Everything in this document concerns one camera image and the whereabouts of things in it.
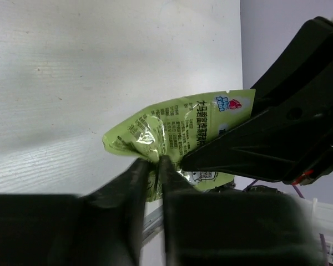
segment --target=plastic wrapper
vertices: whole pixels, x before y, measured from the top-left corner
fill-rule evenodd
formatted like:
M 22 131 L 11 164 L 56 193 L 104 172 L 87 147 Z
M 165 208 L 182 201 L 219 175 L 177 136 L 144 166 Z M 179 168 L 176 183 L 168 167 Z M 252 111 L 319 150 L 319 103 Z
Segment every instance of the plastic wrapper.
M 210 190 L 233 181 L 218 172 L 185 172 L 184 155 L 250 117 L 255 90 L 203 93 L 151 105 L 121 122 L 103 136 L 106 151 L 138 156 L 157 163 L 168 155 L 175 169 L 198 190 Z M 151 173 L 148 198 L 162 196 L 161 185 Z

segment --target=purple cable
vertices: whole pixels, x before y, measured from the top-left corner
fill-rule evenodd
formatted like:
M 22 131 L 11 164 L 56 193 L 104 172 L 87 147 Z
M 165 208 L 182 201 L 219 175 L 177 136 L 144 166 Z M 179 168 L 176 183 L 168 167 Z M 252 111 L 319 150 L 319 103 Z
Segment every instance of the purple cable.
M 258 181 L 257 179 L 253 180 L 253 182 L 247 185 L 247 187 L 243 189 L 243 191 L 246 191 L 248 188 L 252 187 L 255 183 L 257 183 L 257 181 Z
M 304 195 L 301 193 L 300 189 L 296 185 L 292 185 L 292 187 L 295 189 L 295 191 L 300 196 L 300 198 L 305 198 Z M 323 251 L 323 255 L 324 255 L 325 265 L 329 266 L 328 257 L 327 257 L 328 251 L 327 251 L 326 239 L 325 239 L 324 235 L 321 233 L 320 233 L 320 240 L 321 240 L 321 246 L 322 246 L 322 251 Z

